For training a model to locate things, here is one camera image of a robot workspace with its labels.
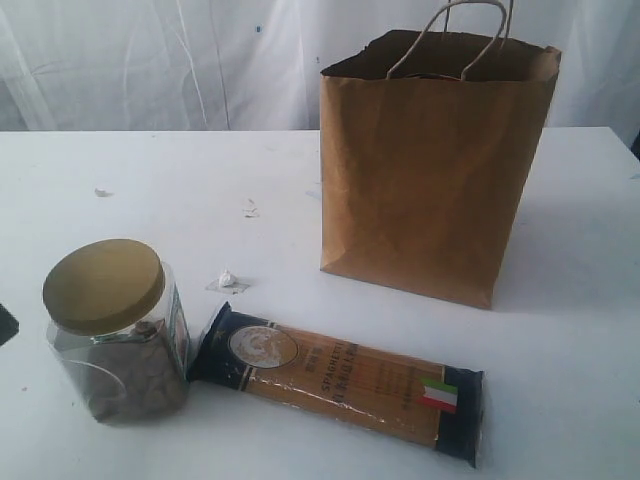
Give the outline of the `square jar with gold lid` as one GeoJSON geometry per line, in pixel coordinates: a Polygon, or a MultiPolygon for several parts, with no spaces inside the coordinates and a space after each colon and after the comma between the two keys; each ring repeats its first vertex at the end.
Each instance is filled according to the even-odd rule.
{"type": "Polygon", "coordinates": [[[95,420],[124,424],[182,407],[190,335],[172,271],[150,246],[85,245],[52,268],[42,298],[47,341],[95,420]]]}

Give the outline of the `spaghetti packet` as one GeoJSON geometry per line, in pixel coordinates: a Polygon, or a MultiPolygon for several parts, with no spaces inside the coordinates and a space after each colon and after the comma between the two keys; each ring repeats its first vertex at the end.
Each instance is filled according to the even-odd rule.
{"type": "Polygon", "coordinates": [[[247,392],[477,464],[481,371],[376,350],[224,304],[187,378],[247,392]]]}

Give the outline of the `large brown paper bag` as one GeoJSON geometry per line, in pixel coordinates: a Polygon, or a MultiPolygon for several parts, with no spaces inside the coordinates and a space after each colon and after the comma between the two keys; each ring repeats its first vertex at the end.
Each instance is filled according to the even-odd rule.
{"type": "Polygon", "coordinates": [[[324,272],[487,309],[561,54],[392,30],[321,73],[324,272]]]}

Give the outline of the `white putty lump on tape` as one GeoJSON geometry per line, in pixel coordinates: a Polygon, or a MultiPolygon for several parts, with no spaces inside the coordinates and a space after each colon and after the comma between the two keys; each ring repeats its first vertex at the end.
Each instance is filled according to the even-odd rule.
{"type": "Polygon", "coordinates": [[[225,269],[220,273],[218,278],[209,283],[205,289],[226,295],[237,295],[243,293],[249,287],[249,283],[238,278],[230,270],[225,269]]]}

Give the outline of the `white backdrop curtain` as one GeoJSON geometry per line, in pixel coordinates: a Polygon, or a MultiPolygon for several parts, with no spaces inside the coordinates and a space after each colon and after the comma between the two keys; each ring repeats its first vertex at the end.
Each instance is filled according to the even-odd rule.
{"type": "MultiPolygon", "coordinates": [[[[323,68],[435,1],[5,1],[1,127],[289,130],[319,125],[323,68]]],[[[639,131],[639,5],[518,1],[512,33],[562,53],[549,122],[639,131]]]]}

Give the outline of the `torn white paper scrap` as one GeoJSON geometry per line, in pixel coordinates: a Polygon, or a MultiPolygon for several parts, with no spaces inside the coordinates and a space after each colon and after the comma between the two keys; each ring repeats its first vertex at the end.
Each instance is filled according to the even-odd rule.
{"type": "Polygon", "coordinates": [[[243,216],[245,218],[259,218],[260,213],[257,205],[252,199],[247,199],[243,207],[243,216]]]}

